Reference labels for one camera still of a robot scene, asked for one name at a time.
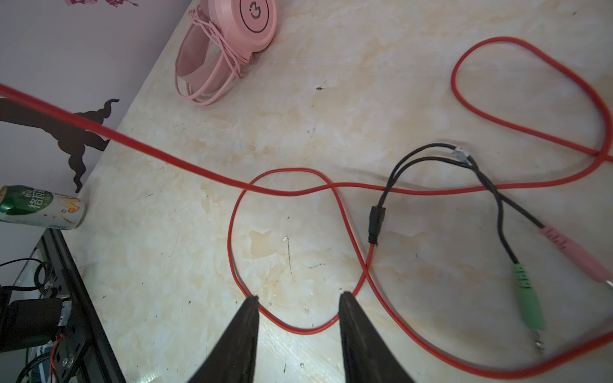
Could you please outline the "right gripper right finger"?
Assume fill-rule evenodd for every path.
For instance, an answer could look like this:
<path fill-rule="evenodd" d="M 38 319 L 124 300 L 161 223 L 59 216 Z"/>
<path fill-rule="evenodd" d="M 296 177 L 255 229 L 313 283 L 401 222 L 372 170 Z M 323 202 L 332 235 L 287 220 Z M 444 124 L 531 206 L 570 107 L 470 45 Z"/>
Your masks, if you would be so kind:
<path fill-rule="evenodd" d="M 346 382 L 413 383 L 350 292 L 338 305 Z"/>

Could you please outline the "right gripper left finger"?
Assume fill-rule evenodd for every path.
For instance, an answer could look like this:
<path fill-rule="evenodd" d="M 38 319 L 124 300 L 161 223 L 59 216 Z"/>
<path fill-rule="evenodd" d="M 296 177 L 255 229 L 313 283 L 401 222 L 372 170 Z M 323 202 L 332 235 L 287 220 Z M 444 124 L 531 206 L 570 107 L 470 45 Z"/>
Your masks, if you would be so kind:
<path fill-rule="evenodd" d="M 259 302 L 246 298 L 212 352 L 189 383 L 254 381 L 259 330 Z"/>

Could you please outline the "pink headphones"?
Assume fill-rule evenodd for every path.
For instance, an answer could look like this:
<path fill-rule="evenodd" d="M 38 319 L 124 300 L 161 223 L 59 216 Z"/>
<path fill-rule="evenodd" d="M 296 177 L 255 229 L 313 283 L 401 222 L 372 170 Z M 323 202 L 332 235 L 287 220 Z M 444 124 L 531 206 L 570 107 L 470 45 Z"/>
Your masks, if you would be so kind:
<path fill-rule="evenodd" d="M 278 24 L 274 0 L 200 1 L 175 62 L 175 87 L 185 100 L 206 106 L 223 97 L 253 54 L 270 46 Z"/>

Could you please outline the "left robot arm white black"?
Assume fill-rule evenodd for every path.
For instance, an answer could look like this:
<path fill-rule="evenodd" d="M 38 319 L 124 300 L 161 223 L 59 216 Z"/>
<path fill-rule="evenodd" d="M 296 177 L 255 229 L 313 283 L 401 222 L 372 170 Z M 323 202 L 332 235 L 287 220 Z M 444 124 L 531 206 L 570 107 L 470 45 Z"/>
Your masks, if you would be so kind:
<path fill-rule="evenodd" d="M 1 352 L 41 346 L 52 340 L 62 316 L 60 298 L 16 300 L 1 288 Z"/>

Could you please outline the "green drink can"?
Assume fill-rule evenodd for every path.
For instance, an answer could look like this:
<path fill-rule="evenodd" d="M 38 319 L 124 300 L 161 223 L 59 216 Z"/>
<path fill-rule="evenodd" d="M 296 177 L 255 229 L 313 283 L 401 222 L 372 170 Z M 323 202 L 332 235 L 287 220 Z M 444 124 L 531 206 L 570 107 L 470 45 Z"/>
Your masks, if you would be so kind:
<path fill-rule="evenodd" d="M 66 196 L 24 185 L 1 187 L 1 221 L 69 231 L 85 218 L 87 204 Z"/>

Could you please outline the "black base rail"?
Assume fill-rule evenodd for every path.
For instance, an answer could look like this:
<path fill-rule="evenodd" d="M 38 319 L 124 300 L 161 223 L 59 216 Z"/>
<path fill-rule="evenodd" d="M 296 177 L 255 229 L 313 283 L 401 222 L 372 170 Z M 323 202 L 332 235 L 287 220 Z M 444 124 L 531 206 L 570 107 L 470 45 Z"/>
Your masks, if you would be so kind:
<path fill-rule="evenodd" d="M 50 262 L 49 295 L 64 301 L 64 317 L 51 351 L 56 382 L 125 382 L 78 267 L 57 229 L 47 229 L 35 250 Z"/>

